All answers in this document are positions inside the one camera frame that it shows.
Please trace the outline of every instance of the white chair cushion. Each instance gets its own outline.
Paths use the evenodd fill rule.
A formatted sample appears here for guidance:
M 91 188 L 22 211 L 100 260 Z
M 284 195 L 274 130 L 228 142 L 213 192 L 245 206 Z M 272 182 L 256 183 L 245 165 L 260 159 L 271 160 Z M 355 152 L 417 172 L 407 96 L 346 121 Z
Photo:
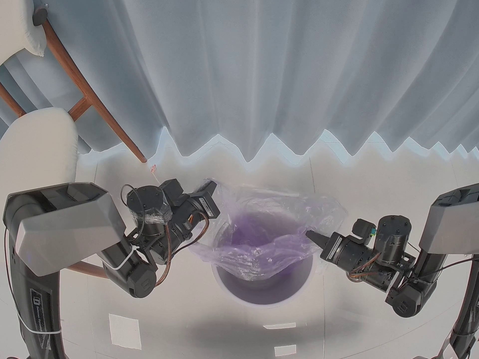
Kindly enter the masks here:
M 15 120 L 0 140 L 0 211 L 10 193 L 74 182 L 78 133 L 70 115 L 45 108 Z
M 33 25 L 33 0 L 0 0 L 0 65 L 22 49 L 43 56 L 43 27 Z

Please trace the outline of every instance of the wooden chair frame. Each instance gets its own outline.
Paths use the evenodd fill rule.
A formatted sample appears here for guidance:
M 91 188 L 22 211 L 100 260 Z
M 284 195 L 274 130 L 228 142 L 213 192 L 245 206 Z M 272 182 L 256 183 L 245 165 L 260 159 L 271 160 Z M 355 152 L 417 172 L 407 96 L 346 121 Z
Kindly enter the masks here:
M 50 22 L 45 20 L 42 23 L 43 29 L 45 30 L 46 35 L 46 44 L 50 51 L 53 53 L 58 63 L 62 66 L 64 71 L 69 75 L 71 80 L 75 83 L 81 93 L 83 93 L 83 98 L 78 101 L 73 107 L 69 110 L 69 114 L 74 121 L 76 121 L 86 110 L 93 106 L 96 109 L 98 114 L 105 120 L 105 122 L 110 126 L 110 128 L 118 135 L 120 140 L 133 152 L 133 154 L 141 161 L 147 162 L 147 159 L 141 153 L 140 149 L 135 145 L 131 138 L 124 132 L 122 127 L 117 123 L 115 118 L 111 115 L 108 109 L 105 108 L 102 101 L 98 98 L 96 93 L 93 91 L 92 87 L 89 85 L 85 77 L 81 74 L 80 70 L 77 68 L 76 64 L 73 62 L 72 58 L 68 54 L 67 50 L 63 46 L 62 42 L 58 38 L 57 34 L 53 30 Z M 2 97 L 7 105 L 15 112 L 18 117 L 23 116 L 26 112 L 23 108 L 15 101 L 15 99 L 9 94 L 5 87 L 0 83 L 0 97 Z

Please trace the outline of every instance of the gray curtain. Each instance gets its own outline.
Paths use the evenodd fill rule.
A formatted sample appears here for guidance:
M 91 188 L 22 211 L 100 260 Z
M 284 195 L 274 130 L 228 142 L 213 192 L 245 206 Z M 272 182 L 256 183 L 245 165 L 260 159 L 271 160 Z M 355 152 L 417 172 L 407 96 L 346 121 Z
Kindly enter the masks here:
M 271 133 L 297 154 L 324 129 L 351 154 L 373 131 L 479 143 L 479 0 L 34 1 L 147 158 L 164 126 L 183 155 L 220 134 L 248 161 Z M 27 111 L 80 98 L 50 52 L 0 81 Z M 78 128 L 83 151 L 119 142 L 92 108 Z

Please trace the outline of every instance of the purple plastic bag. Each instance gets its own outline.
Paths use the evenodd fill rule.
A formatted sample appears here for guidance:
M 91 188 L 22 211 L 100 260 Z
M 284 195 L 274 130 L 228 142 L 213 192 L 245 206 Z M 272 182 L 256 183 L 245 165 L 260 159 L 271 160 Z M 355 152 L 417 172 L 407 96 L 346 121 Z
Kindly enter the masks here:
M 277 192 L 218 183 L 213 196 L 221 211 L 190 250 L 245 280 L 271 278 L 320 248 L 306 236 L 330 236 L 346 211 L 331 197 Z

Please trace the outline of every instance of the floor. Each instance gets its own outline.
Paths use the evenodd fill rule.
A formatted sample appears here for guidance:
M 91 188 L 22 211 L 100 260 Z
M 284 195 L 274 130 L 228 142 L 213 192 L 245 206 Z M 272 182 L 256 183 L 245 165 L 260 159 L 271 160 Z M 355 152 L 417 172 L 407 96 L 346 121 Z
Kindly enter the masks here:
M 162 135 L 157 154 L 146 164 L 118 146 L 80 156 L 77 167 L 77 181 L 95 182 L 110 191 L 128 229 L 134 223 L 119 199 L 124 183 L 137 187 L 177 178 L 189 192 L 206 177 L 332 195 L 348 211 L 340 229 L 344 235 L 357 218 L 376 223 L 384 215 L 402 214 L 412 223 L 410 242 L 417 245 L 433 200 L 479 182 L 479 152 L 467 154 L 459 147 L 449 155 L 441 145 L 426 150 L 408 139 L 392 153 L 376 135 L 351 157 L 334 137 L 323 135 L 304 156 L 295 156 L 270 137 L 259 155 L 245 163 L 221 138 L 184 158 L 168 135 Z M 447 262 L 460 259 L 464 256 L 449 256 Z M 100 263 L 98 257 L 88 261 Z M 0 326 L 2 336 L 8 337 L 0 356 L 25 358 L 1 270 L 0 314 L 11 323 Z M 296 345 L 296 354 L 285 358 L 430 358 L 457 317 L 468 275 L 469 264 L 444 271 L 426 307 L 416 317 L 402 319 L 384 302 L 384 293 L 351 283 L 332 265 L 315 274 L 295 300 L 274 309 L 248 308 L 232 300 L 215 282 L 211 267 L 189 251 L 175 258 L 165 283 L 145 299 L 131 298 L 110 281 L 63 270 L 65 350 L 70 359 L 266 359 L 281 353 L 278 347 Z M 112 344 L 109 314 L 138 320 L 141 350 Z M 278 324 L 296 327 L 264 327 Z M 479 346 L 475 349 L 471 358 L 479 358 Z

